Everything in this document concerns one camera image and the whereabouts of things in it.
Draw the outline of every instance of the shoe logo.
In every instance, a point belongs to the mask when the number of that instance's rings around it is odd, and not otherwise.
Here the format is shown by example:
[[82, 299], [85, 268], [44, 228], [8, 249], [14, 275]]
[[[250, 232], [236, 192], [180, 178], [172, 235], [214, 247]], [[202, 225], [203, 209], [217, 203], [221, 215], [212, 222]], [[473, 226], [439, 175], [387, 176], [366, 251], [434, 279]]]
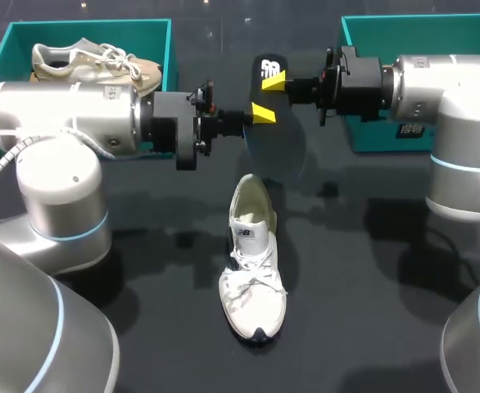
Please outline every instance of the shoe logo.
[[237, 232], [238, 237], [243, 237], [247, 239], [254, 239], [255, 233], [250, 229], [239, 229]]
[[262, 78], [270, 78], [280, 73], [280, 64], [276, 61], [262, 60]]

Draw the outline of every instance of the shoelace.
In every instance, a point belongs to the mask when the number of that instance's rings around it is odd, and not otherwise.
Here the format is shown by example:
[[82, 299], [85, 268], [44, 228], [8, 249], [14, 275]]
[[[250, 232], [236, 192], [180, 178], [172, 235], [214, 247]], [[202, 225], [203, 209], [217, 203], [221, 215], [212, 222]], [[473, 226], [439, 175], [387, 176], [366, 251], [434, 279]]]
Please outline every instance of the shoelace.
[[266, 285], [273, 288], [276, 292], [285, 294], [282, 284], [276, 280], [276, 272], [271, 269], [270, 256], [273, 249], [269, 248], [265, 253], [256, 256], [242, 255], [235, 247], [231, 252], [233, 257], [240, 265], [240, 270], [226, 269], [228, 275], [229, 297], [235, 300], [242, 296], [247, 288], [255, 283]]
[[121, 70], [122, 67], [129, 70], [132, 80], [140, 80], [142, 78], [142, 72], [140, 71], [138, 66], [131, 62], [131, 59], [136, 57], [133, 53], [130, 53], [128, 55], [123, 49], [113, 47], [108, 43], [103, 43], [100, 45], [100, 47], [105, 49], [104, 53], [101, 56], [82, 50], [79, 50], [78, 52], [82, 52], [88, 56], [92, 56], [97, 59], [97, 65], [105, 63], [110, 66], [114, 66], [117, 70]]

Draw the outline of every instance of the white cable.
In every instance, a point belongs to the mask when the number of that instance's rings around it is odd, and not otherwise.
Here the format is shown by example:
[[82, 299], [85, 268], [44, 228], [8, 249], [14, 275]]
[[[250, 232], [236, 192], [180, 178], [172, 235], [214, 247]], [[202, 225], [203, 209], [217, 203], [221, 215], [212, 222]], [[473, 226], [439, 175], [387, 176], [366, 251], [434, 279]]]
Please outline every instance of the white cable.
[[[60, 129], [59, 133], [67, 133], [69, 135], [73, 135], [74, 137], [77, 137], [80, 141], [85, 143], [85, 145], [93, 149], [93, 151], [98, 155], [109, 158], [111, 160], [116, 159], [114, 155], [112, 155], [109, 151], [103, 149], [94, 139], [89, 137], [86, 133], [82, 133], [77, 129], [71, 129], [68, 127]], [[26, 149], [27, 147], [41, 140], [42, 138], [56, 137], [59, 133], [51, 132], [42, 135], [31, 135], [27, 138], [24, 138], [21, 142], [17, 143], [11, 150], [5, 153], [5, 155], [0, 159], [0, 172], [2, 172], [2, 170], [4, 170], [5, 167], [16, 158], [22, 150]]]
[[93, 149], [95, 153], [102, 157], [106, 157], [110, 160], [116, 160], [116, 157], [112, 155], [109, 151], [105, 150], [103, 147], [101, 147], [98, 142], [96, 142], [94, 139], [89, 137], [86, 133], [82, 133], [78, 129], [72, 129], [69, 127], [63, 127], [60, 129], [60, 132], [62, 133], [68, 133], [69, 135], [73, 135], [74, 137], [77, 137], [80, 141], [85, 143], [88, 147]]
[[20, 152], [26, 149], [28, 146], [32, 145], [36, 141], [41, 139], [40, 136], [34, 135], [32, 137], [25, 138], [20, 143], [17, 143], [11, 150], [9, 150], [5, 155], [0, 159], [0, 172], [5, 169], [7, 164], [16, 158]]

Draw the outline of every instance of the sneaker tongue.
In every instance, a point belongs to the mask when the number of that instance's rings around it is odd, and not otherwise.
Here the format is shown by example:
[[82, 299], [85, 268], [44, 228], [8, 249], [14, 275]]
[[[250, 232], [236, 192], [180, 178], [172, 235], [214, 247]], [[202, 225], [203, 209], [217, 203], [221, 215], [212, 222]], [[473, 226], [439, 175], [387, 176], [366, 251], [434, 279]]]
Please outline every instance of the sneaker tongue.
[[265, 221], [253, 224], [235, 219], [231, 230], [236, 238], [235, 246], [243, 255], [259, 255], [269, 246], [269, 229]]

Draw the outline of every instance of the white sneaker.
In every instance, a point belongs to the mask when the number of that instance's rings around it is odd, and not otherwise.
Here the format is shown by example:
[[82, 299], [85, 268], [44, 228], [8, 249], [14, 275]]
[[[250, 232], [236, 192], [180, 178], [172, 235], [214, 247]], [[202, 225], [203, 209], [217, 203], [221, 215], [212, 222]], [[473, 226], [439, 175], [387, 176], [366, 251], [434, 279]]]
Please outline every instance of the white sneaker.
[[33, 47], [33, 69], [39, 80], [133, 84], [145, 96], [161, 84], [161, 68], [154, 61], [137, 59], [132, 53], [107, 43], [97, 45], [85, 38], [69, 47]]
[[264, 342], [282, 327], [286, 292], [278, 272], [276, 213], [264, 184], [253, 174], [240, 180], [229, 209], [229, 266], [220, 299], [234, 331]]

